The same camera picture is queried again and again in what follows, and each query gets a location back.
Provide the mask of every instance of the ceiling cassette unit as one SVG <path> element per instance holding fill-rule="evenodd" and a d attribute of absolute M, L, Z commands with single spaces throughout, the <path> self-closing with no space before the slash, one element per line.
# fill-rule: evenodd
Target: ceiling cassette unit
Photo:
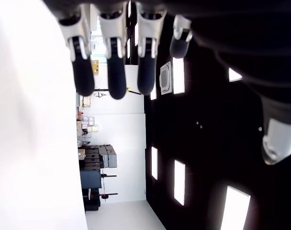
<path fill-rule="evenodd" d="M 160 68 L 159 85 L 161 95 L 172 92 L 171 62 Z"/>

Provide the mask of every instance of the cardboard box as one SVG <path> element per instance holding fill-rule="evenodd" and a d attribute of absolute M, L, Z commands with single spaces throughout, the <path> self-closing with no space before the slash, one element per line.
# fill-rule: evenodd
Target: cardboard box
<path fill-rule="evenodd" d="M 84 149 L 78 149 L 78 159 L 83 160 L 85 159 L 86 153 Z"/>
<path fill-rule="evenodd" d="M 82 129 L 87 129 L 88 123 L 86 121 L 82 121 Z"/>
<path fill-rule="evenodd" d="M 81 121 L 77 121 L 77 128 L 82 128 L 82 122 Z"/>
<path fill-rule="evenodd" d="M 93 75 L 99 74 L 99 60 L 91 60 L 91 67 Z"/>
<path fill-rule="evenodd" d="M 83 117 L 83 121 L 86 122 L 86 124 L 89 124 L 89 117 L 84 116 L 84 117 Z"/>

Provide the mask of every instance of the black panel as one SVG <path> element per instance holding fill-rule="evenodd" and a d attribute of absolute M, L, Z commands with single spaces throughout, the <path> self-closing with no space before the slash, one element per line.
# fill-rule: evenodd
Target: black panel
<path fill-rule="evenodd" d="M 245 230 L 288 229 L 291 156 L 274 166 L 264 163 L 260 98 L 243 82 L 229 82 L 213 52 L 194 41 L 184 58 L 185 93 L 160 95 L 159 68 L 171 61 L 172 25 L 167 16 L 158 50 L 157 99 L 145 97 L 149 204 L 167 230 L 218 230 L 230 185 L 251 195 Z M 151 146 L 158 149 L 158 180 L 151 176 Z M 183 207 L 173 198 L 175 159 L 186 164 Z"/>

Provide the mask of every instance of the white surface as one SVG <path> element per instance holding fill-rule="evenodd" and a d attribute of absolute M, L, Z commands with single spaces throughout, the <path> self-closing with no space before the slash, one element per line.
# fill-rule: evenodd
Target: white surface
<path fill-rule="evenodd" d="M 263 147 L 272 162 L 277 163 L 291 155 L 291 125 L 275 119 L 269 120 L 268 133 L 263 137 Z"/>
<path fill-rule="evenodd" d="M 131 56 L 131 39 L 130 38 L 127 40 L 127 53 L 126 53 L 126 55 L 127 55 L 127 58 L 130 58 L 130 56 Z"/>
<path fill-rule="evenodd" d="M 97 30 L 98 12 L 93 4 L 90 5 L 90 30 Z"/>
<path fill-rule="evenodd" d="M 146 201 L 101 205 L 86 219 L 89 230 L 166 230 Z"/>
<path fill-rule="evenodd" d="M 151 156 L 151 161 L 152 161 L 152 176 L 157 179 L 157 149 L 152 147 L 152 156 Z"/>
<path fill-rule="evenodd" d="M 138 31 L 138 23 L 136 23 L 135 25 L 135 46 L 138 45 L 138 34 L 139 31 Z"/>
<path fill-rule="evenodd" d="M 151 98 L 151 100 L 155 100 L 156 99 L 156 80 L 154 82 L 154 87 L 153 87 L 153 90 L 152 90 L 152 92 L 150 94 L 150 98 Z"/>
<path fill-rule="evenodd" d="M 75 100 L 69 51 L 46 6 L 0 1 L 0 230 L 87 229 Z"/>
<path fill-rule="evenodd" d="M 163 87 L 163 79 L 162 79 L 162 73 L 166 72 L 166 85 Z M 171 62 L 167 62 L 165 65 L 160 67 L 160 75 L 159 75 L 159 86 L 160 86 L 160 93 L 161 95 L 172 93 L 172 73 L 171 73 Z"/>
<path fill-rule="evenodd" d="M 128 17 L 131 17 L 131 1 L 128 3 Z"/>
<path fill-rule="evenodd" d="M 138 66 L 126 65 L 127 87 L 138 92 Z M 99 66 L 99 75 L 95 76 L 96 88 L 107 89 L 107 66 Z M 91 97 L 91 108 L 84 108 L 85 116 L 94 116 L 99 132 L 90 134 L 90 144 L 111 144 L 117 153 L 117 168 L 104 169 L 105 192 L 119 193 L 102 202 L 114 203 L 145 200 L 146 188 L 146 117 L 144 96 L 127 92 L 121 100 L 113 99 L 108 92 L 101 98 Z"/>
<path fill-rule="evenodd" d="M 185 92 L 184 60 L 172 59 L 173 62 L 173 93 Z"/>
<path fill-rule="evenodd" d="M 228 69 L 228 77 L 230 82 L 238 81 L 242 79 L 242 76 L 239 73 L 236 73 L 231 68 Z"/>
<path fill-rule="evenodd" d="M 185 203 L 185 164 L 174 161 L 174 198 L 181 204 Z"/>
<path fill-rule="evenodd" d="M 107 175 L 117 177 L 104 178 L 105 193 L 118 193 L 111 195 L 102 203 L 116 203 L 126 201 L 138 201 L 146 199 L 146 164 L 144 149 L 117 150 L 117 168 L 105 168 Z"/>
<path fill-rule="evenodd" d="M 92 145 L 111 144 L 118 150 L 144 150 L 146 148 L 145 114 L 95 115 L 99 132 L 92 133 Z"/>
<path fill-rule="evenodd" d="M 228 186 L 221 230 L 242 230 L 249 202 L 250 195 Z"/>
<path fill-rule="evenodd" d="M 138 66 L 125 65 L 126 87 L 139 92 L 137 86 Z M 99 65 L 99 75 L 95 76 L 96 89 L 108 89 L 107 65 Z M 121 100 L 113 99 L 108 92 L 101 98 L 91 96 L 91 108 L 84 108 L 82 112 L 98 114 L 144 114 L 144 96 L 127 92 Z"/>

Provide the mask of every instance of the metal bracket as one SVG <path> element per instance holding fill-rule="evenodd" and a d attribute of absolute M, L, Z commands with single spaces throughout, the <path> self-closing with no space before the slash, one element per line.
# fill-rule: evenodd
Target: metal bracket
<path fill-rule="evenodd" d="M 123 3 L 123 9 L 121 15 L 114 19 L 105 19 L 99 15 L 101 24 L 102 36 L 106 46 L 106 58 L 112 57 L 112 45 L 111 38 L 117 38 L 117 53 L 119 58 L 123 58 L 125 55 L 125 43 L 127 39 L 126 34 L 126 5 Z"/>
<path fill-rule="evenodd" d="M 136 2 L 138 22 L 138 55 L 144 58 L 146 54 L 146 38 L 152 39 L 151 58 L 155 58 L 158 52 L 158 45 L 167 11 L 163 11 L 159 19 L 146 19 L 141 15 L 142 5 Z"/>
<path fill-rule="evenodd" d="M 265 163 L 273 165 L 291 155 L 291 125 L 271 118 L 263 137 Z"/>
<path fill-rule="evenodd" d="M 189 42 L 192 39 L 192 32 L 190 30 L 191 21 L 187 18 L 184 18 L 182 15 L 176 15 L 173 23 L 173 36 L 176 40 L 180 40 L 183 31 L 189 30 L 186 42 Z"/>
<path fill-rule="evenodd" d="M 73 25 L 59 24 L 61 32 L 63 33 L 64 39 L 66 41 L 66 45 L 70 49 L 70 57 L 71 57 L 72 62 L 74 62 L 76 59 L 74 44 L 72 41 L 73 37 L 78 36 L 79 46 L 81 49 L 83 59 L 86 60 L 88 56 L 90 55 L 90 51 L 88 47 L 88 44 L 89 44 L 88 32 L 90 30 L 88 28 L 85 10 L 83 7 L 80 7 L 80 10 L 81 10 L 81 16 L 80 16 L 80 20 L 77 23 Z"/>

